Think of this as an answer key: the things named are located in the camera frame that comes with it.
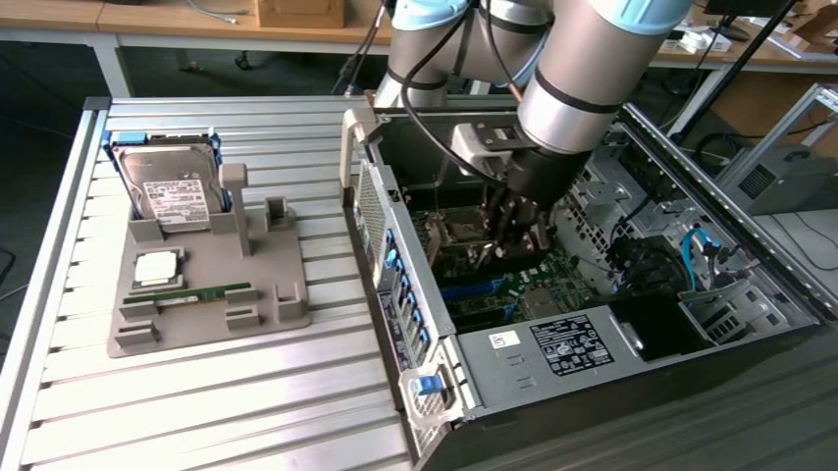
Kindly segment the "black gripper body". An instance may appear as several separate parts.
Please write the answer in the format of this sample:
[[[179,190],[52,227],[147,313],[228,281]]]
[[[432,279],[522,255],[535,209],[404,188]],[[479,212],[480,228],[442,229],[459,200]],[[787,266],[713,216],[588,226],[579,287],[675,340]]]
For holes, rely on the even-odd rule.
[[[590,160],[590,152],[556,153],[544,148],[512,152],[507,188],[516,196],[550,209],[567,194]]]

